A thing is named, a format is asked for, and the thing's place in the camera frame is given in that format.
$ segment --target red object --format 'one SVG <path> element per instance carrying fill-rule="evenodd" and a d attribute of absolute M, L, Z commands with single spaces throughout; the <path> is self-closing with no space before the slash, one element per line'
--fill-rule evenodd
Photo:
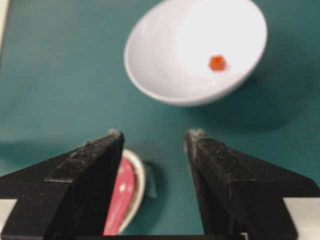
<path fill-rule="evenodd" d="M 226 67 L 226 60 L 222 55 L 212 56 L 210 58 L 209 67 L 213 71 L 222 71 Z"/>
<path fill-rule="evenodd" d="M 136 184 L 135 171 L 128 159 L 122 158 L 113 188 L 112 198 L 106 222 L 104 236 L 117 235 L 126 216 L 128 206 L 134 195 Z"/>

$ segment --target teal mat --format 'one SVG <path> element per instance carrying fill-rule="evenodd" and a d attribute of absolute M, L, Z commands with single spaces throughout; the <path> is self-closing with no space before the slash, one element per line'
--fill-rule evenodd
<path fill-rule="evenodd" d="M 0 62 L 0 175 L 107 133 L 152 166 L 126 234 L 202 234 L 184 153 L 189 128 L 320 184 L 320 1 L 257 0 L 269 30 L 252 77 L 219 102 L 168 106 L 123 66 L 135 22 L 157 0 L 12 0 Z"/>

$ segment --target orange bead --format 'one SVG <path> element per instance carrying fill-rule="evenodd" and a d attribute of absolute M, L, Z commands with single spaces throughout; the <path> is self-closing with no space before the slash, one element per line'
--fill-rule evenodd
<path fill-rule="evenodd" d="M 222 71 L 226 67 L 226 61 L 222 55 L 212 56 L 210 58 L 209 67 L 213 71 Z"/>

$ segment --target white surface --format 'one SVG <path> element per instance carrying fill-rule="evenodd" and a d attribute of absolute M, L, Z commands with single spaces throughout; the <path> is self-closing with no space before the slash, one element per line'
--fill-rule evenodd
<path fill-rule="evenodd" d="M 164 103 L 191 106 L 238 87 L 260 60 L 267 24 L 250 0 L 165 0 L 132 30 L 124 64 L 133 84 Z M 227 67 L 213 72 L 210 57 Z"/>
<path fill-rule="evenodd" d="M 8 6 L 9 6 L 9 0 L 0 0 L 0 51 L 2 47 L 2 39 L 4 37 L 4 31 L 6 26 Z"/>
<path fill-rule="evenodd" d="M 0 199 L 0 240 L 2 230 L 16 202 L 16 199 Z"/>
<path fill-rule="evenodd" d="M 133 166 L 134 174 L 136 177 L 135 184 L 137 189 L 135 189 L 134 196 L 136 197 L 134 198 L 134 202 L 131 203 L 132 205 L 130 208 L 130 212 L 126 215 L 123 222 L 119 226 L 118 233 L 122 233 L 136 215 L 144 197 L 146 188 L 146 172 L 141 159 L 135 153 L 128 149 L 123 150 L 122 156 L 127 158 Z"/>
<path fill-rule="evenodd" d="M 298 240 L 320 240 L 320 197 L 283 200 L 298 232 Z"/>

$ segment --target white dish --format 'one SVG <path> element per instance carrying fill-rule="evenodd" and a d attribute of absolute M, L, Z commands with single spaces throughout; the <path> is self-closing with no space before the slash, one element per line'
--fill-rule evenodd
<path fill-rule="evenodd" d="M 164 0 L 133 28 L 125 69 L 146 95 L 194 106 L 236 89 L 259 62 L 267 42 L 263 13 L 250 0 Z M 223 55 L 213 72 L 211 56 Z"/>

